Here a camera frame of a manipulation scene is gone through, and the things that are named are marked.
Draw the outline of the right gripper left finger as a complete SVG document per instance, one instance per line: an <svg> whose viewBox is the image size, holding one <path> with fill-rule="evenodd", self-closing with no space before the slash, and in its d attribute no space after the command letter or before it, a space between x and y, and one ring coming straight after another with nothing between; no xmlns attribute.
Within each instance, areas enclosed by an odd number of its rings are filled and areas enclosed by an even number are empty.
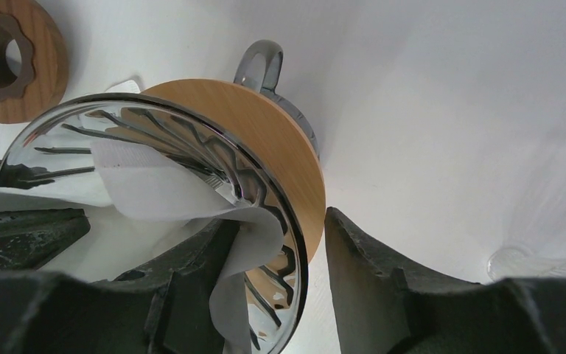
<svg viewBox="0 0 566 354"><path fill-rule="evenodd" d="M112 281L0 271L0 353L221 353L209 299L239 230L212 221Z"/></svg>

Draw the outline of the grey glass carafe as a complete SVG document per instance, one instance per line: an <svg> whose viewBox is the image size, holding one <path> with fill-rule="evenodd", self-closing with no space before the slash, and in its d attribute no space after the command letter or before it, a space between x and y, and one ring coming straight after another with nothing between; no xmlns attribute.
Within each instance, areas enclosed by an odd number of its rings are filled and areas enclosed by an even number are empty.
<svg viewBox="0 0 566 354"><path fill-rule="evenodd" d="M251 65L258 57L264 61L263 70L258 74L251 74ZM276 93L283 58L284 51L275 41L267 39L255 41L244 52L235 71L233 83L251 89L277 104L304 132L316 156L320 158L318 140L310 122L294 104Z"/></svg>

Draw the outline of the grey ribbed glass dripper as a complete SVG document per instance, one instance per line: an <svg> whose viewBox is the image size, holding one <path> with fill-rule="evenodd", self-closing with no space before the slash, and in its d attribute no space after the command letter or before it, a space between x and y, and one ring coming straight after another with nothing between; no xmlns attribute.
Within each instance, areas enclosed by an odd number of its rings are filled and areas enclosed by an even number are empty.
<svg viewBox="0 0 566 354"><path fill-rule="evenodd" d="M280 353L307 295L307 251L278 181L223 126L141 94L94 94L41 114L5 153L0 187L113 206L149 222L239 221L214 292L223 332Z"/></svg>

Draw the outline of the clear glass dripper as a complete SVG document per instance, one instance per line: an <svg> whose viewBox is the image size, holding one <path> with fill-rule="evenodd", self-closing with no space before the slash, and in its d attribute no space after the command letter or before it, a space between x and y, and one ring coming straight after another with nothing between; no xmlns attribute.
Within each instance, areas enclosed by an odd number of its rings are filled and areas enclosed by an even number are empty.
<svg viewBox="0 0 566 354"><path fill-rule="evenodd" d="M566 277L566 144L538 148L522 168L486 271L492 280Z"/></svg>

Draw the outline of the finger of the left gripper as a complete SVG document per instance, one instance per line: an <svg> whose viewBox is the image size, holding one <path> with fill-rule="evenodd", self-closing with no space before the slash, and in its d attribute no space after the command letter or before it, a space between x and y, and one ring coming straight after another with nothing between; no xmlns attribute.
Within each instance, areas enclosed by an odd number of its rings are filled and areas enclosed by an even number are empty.
<svg viewBox="0 0 566 354"><path fill-rule="evenodd" d="M39 269L90 229L83 209L0 207L0 271Z"/></svg>

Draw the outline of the white paper coffee filter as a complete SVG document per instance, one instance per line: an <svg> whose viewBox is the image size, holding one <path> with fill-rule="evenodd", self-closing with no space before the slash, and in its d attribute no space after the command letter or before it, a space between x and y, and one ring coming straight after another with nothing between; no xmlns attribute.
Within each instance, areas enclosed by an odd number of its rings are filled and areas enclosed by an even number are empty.
<svg viewBox="0 0 566 354"><path fill-rule="evenodd" d="M230 204L144 145L95 142L91 155L125 217L208 224L112 281L83 282L41 266L90 232L84 211L20 210L31 192L0 187L0 353L249 353L242 276L282 247L276 214Z"/></svg>
<svg viewBox="0 0 566 354"><path fill-rule="evenodd" d="M107 88L105 93L141 93L141 87L137 80L129 79L122 81L120 83L114 84L113 86Z"/></svg>

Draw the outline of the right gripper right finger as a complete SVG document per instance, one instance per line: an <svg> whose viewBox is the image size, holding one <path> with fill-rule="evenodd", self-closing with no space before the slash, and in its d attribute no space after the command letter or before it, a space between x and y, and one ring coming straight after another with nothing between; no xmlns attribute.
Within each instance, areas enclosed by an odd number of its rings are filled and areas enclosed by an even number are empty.
<svg viewBox="0 0 566 354"><path fill-rule="evenodd" d="M566 278L460 280L334 207L325 244L342 353L566 353Z"/></svg>

